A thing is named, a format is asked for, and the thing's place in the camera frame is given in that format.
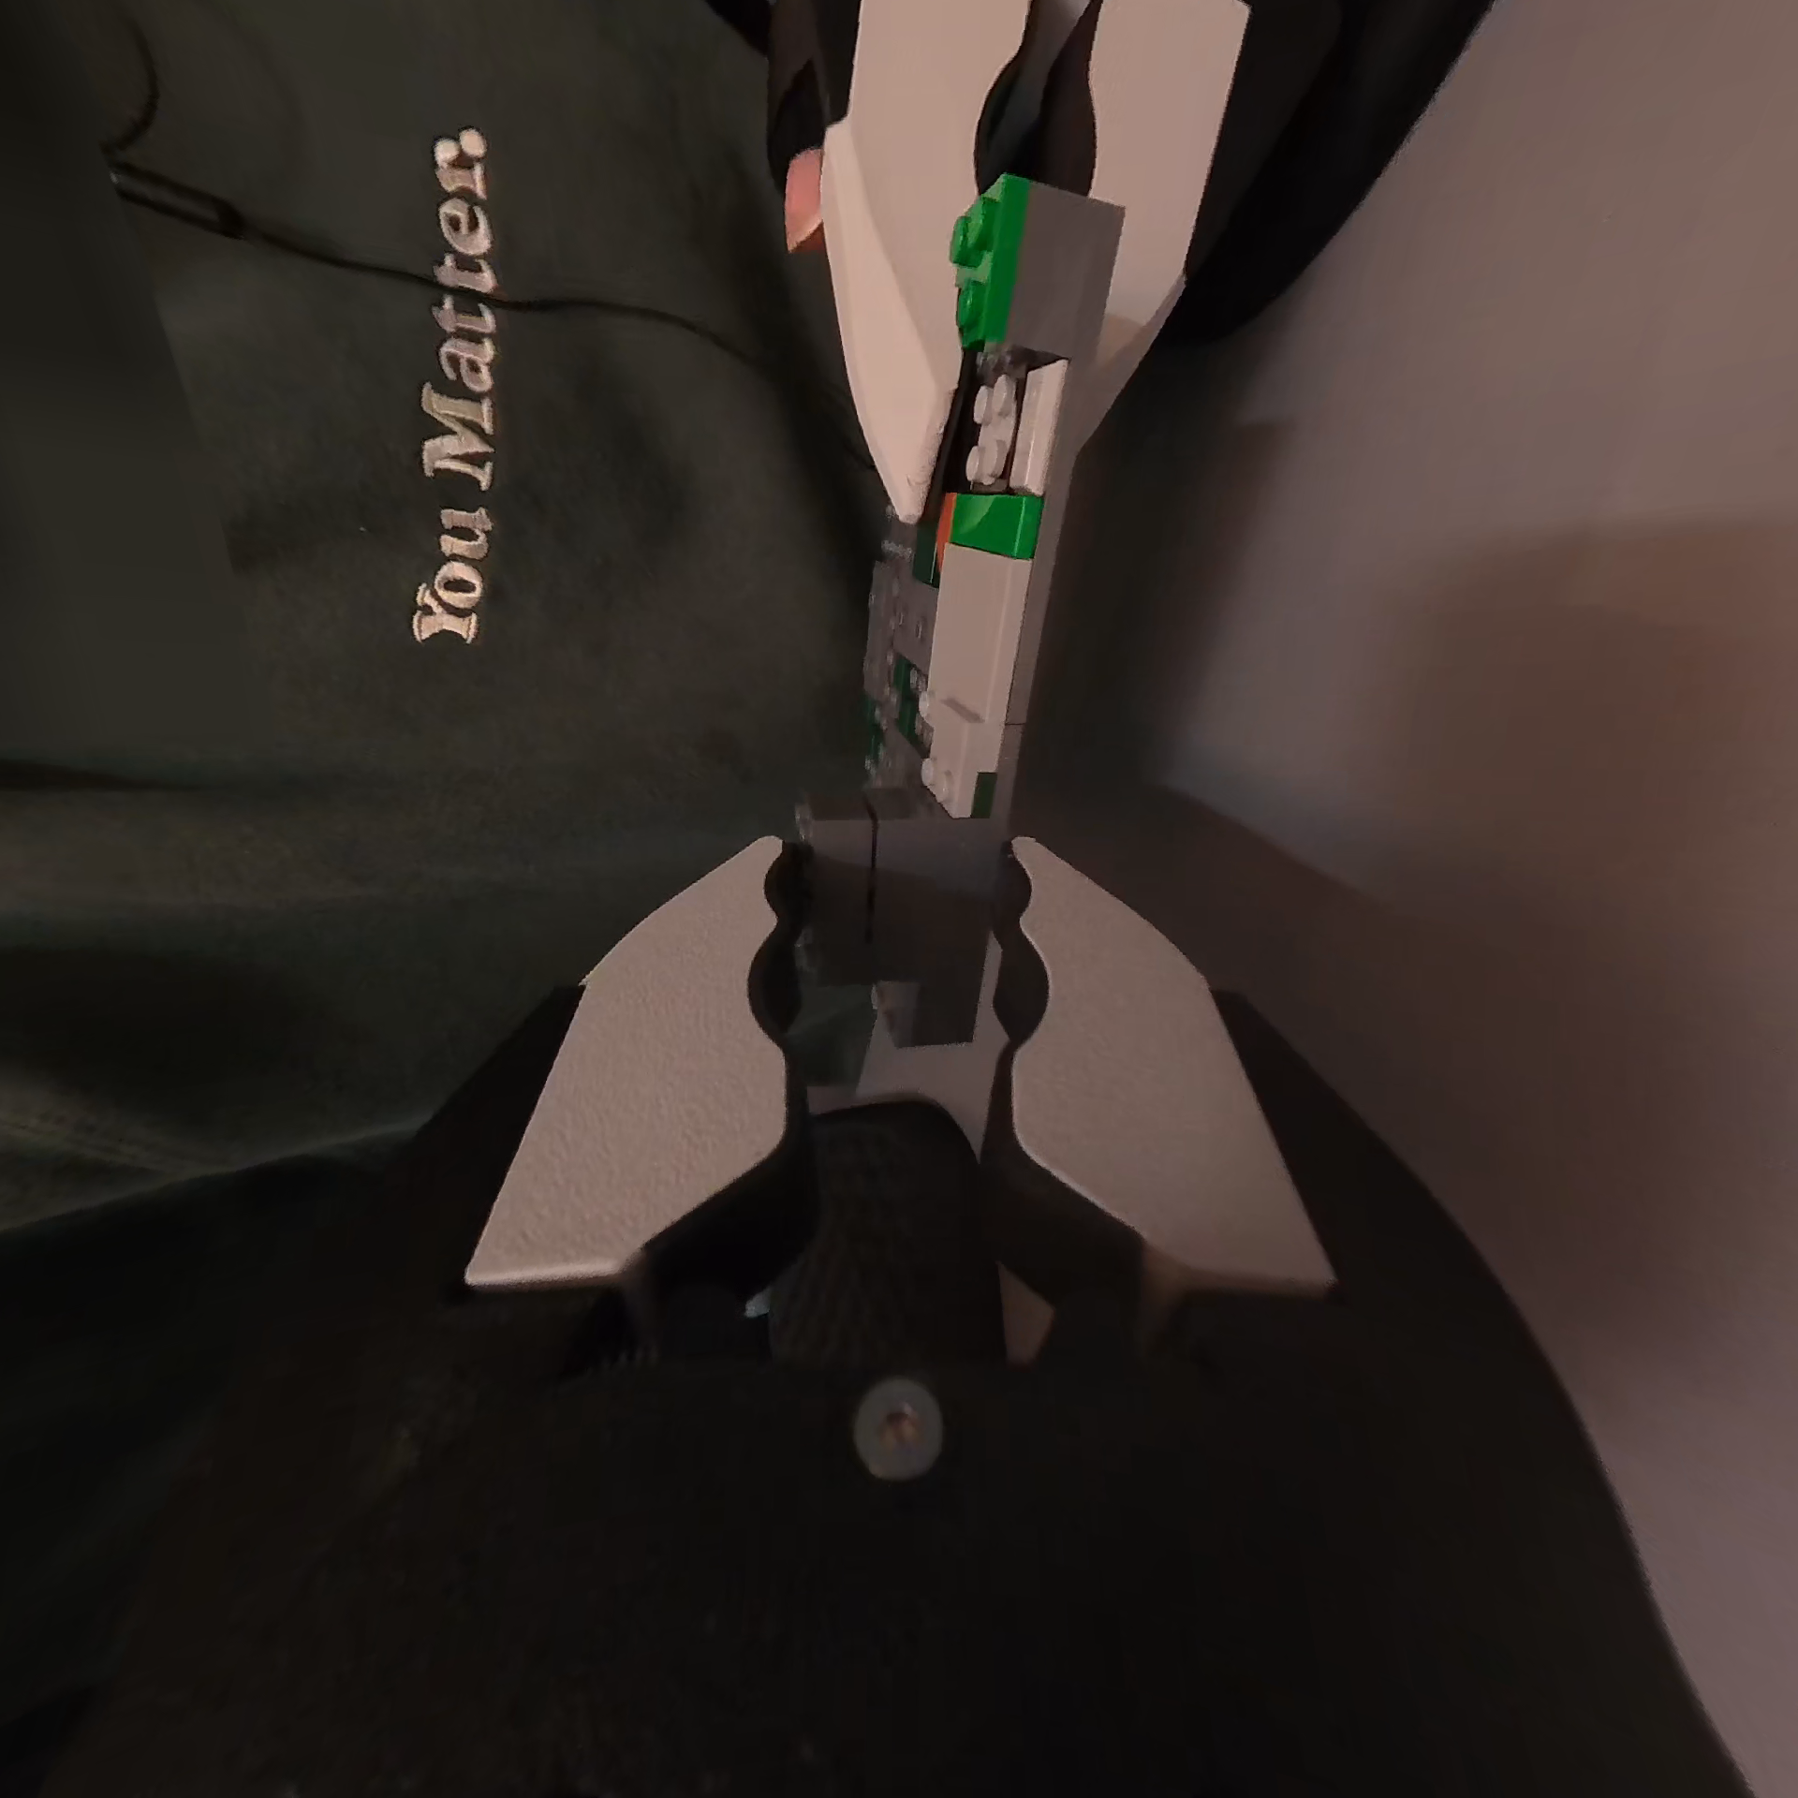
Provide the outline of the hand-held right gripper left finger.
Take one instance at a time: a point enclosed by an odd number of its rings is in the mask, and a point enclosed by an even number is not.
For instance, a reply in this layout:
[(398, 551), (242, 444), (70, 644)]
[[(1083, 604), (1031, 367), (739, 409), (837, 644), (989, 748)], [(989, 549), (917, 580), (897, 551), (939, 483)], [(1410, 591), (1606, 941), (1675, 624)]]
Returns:
[(787, 1046), (805, 898), (805, 849), (763, 836), (596, 962), (468, 1292), (610, 1292), (649, 1338), (687, 1292), (743, 1309), (777, 1284), (819, 1218)]

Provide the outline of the person's left hand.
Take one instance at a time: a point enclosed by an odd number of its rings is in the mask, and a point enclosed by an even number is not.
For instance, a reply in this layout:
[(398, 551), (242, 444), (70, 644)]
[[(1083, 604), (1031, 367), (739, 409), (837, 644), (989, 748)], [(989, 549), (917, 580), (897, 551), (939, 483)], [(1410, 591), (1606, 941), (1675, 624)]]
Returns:
[(860, 11), (859, 2), (771, 7), (765, 149), (789, 253), (820, 238), (822, 143), (849, 107)]

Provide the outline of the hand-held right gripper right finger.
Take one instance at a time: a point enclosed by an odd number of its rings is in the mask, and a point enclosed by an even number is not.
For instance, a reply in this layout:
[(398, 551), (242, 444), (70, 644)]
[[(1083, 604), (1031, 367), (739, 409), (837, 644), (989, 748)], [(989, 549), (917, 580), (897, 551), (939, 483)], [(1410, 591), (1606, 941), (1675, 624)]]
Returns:
[(1195, 1295), (1331, 1295), (1338, 1271), (1190, 957), (1035, 839), (1004, 849), (995, 941), (983, 1232), (1045, 1318), (1025, 1358), (1082, 1310), (1147, 1347)]

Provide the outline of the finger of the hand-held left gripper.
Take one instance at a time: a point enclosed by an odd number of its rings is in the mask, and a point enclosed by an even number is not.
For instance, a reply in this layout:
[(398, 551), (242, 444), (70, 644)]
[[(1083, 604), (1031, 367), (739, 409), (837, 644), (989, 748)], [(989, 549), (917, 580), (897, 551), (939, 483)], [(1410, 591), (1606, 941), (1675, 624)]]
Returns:
[(1110, 414), (1186, 285), (1246, 39), (1242, 2), (1088, 5), (1045, 84), (1045, 179), (1124, 210), (1076, 430)]
[(975, 203), (978, 127), (1028, 2), (863, 2), (820, 218), (849, 395), (902, 523), (917, 523), (963, 376), (949, 247)]

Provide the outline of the grey and green brick build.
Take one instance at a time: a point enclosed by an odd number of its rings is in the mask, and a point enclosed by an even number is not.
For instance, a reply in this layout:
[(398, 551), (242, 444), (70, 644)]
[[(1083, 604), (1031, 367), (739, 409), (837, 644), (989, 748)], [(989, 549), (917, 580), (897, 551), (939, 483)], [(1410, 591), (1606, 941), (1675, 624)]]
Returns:
[(956, 222), (957, 385), (914, 523), (874, 567), (865, 785), (798, 805), (819, 987), (865, 987), (860, 1092), (997, 1057), (993, 938), (1024, 721), (1124, 210), (1001, 174)]

